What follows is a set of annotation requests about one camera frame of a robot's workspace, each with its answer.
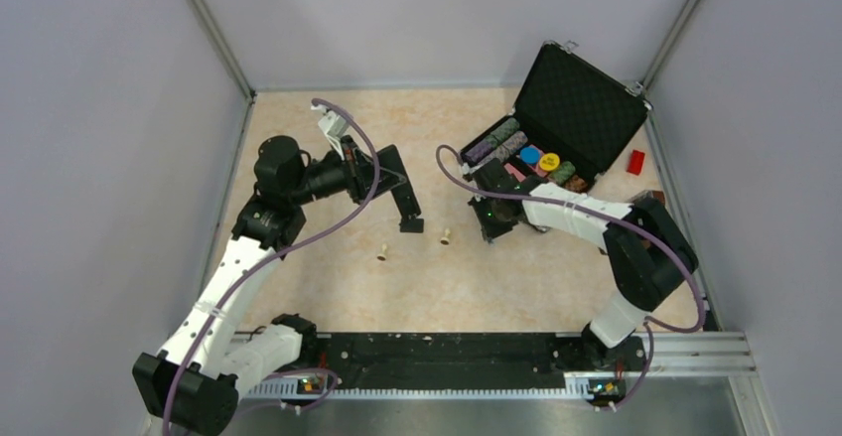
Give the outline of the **black remote battery cover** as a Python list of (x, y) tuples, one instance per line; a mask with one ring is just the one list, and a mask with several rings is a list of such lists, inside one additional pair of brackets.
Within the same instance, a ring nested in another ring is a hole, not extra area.
[(423, 233), (425, 221), (422, 218), (405, 218), (399, 224), (401, 233)]

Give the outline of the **black remote control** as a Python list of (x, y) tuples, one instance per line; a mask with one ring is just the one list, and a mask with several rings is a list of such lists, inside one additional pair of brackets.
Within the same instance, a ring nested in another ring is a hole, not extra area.
[(399, 150), (394, 144), (388, 145), (384, 149), (384, 156), (386, 168), (396, 173), (400, 180), (400, 183), (391, 190), (391, 194), (402, 220), (420, 218), (421, 209)]

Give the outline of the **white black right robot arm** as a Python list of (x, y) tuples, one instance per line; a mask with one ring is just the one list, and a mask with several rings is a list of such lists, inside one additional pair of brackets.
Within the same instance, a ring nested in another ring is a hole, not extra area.
[(472, 180), (479, 193), (469, 204), (485, 240), (523, 222), (579, 237), (608, 257), (617, 291), (581, 333), (583, 357), (595, 368), (617, 361), (625, 340), (698, 267), (695, 250), (656, 198), (606, 202), (535, 175), (517, 179), (498, 159)]

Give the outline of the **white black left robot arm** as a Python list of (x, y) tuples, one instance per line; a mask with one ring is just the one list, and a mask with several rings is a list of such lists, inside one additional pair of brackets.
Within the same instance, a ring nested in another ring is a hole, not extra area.
[(424, 227), (400, 152), (395, 145), (367, 154), (348, 136), (316, 160), (290, 136), (264, 141), (254, 165), (253, 194), (241, 209), (223, 257), (189, 315), (156, 354), (141, 354), (132, 368), (148, 412), (161, 432), (180, 428), (218, 435), (240, 400), (275, 370), (306, 369), (318, 357), (312, 322), (284, 314), (249, 342), (230, 344), (252, 301), (285, 256), (303, 247), (298, 236), (304, 206), (346, 193), (357, 216), (389, 193), (400, 227)]

